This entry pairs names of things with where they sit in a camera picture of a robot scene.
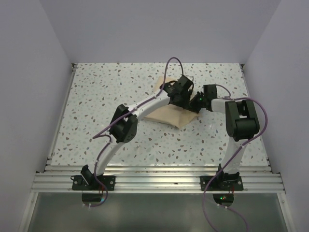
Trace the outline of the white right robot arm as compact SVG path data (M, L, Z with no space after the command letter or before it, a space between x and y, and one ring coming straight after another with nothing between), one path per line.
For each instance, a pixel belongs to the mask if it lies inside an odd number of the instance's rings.
M217 87L216 84L204 85L203 91L198 92L189 105L198 110L205 108L225 115L225 129L229 140L224 159L213 178L217 188L224 190L232 185L232 181L237 181L246 146L260 136L261 132L256 102L247 97L219 98Z

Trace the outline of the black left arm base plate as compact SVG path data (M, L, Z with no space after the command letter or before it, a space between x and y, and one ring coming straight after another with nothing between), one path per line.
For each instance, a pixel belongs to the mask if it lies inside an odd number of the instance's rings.
M107 190L107 191L114 191L115 183L116 183L116 176L114 175L100 175L98 176L98 180L104 185L102 185L95 179L88 184L81 175L73 175L70 177L73 181L72 190L77 191L95 191L95 190Z

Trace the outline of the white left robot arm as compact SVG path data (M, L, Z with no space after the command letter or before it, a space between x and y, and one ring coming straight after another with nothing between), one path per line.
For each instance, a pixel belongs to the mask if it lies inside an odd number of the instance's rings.
M81 170L83 184L88 189L97 189L102 184L99 175L104 173L114 154L136 136L139 121L169 104L181 108L187 107L193 88L194 83L182 75L176 81L164 82L160 89L140 102L130 106L119 105L110 124L93 136L93 139L108 137L108 142L97 155L93 165L83 166Z

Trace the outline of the beige cloth mat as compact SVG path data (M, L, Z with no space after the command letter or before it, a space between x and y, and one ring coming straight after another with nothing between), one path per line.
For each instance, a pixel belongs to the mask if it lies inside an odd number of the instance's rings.
M144 120L169 124L181 129L198 116L199 113L194 113L181 107L169 104L151 112L144 118Z

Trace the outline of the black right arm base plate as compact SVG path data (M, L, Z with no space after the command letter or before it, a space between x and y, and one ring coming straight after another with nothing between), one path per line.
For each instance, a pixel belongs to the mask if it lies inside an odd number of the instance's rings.
M212 176L205 175L200 176L200 187L201 190L204 191L207 184L212 179ZM219 180L218 178L215 178L209 186L207 187L206 191L243 191L244 186L242 183L242 179L239 176L237 179L228 179L223 178L222 180Z

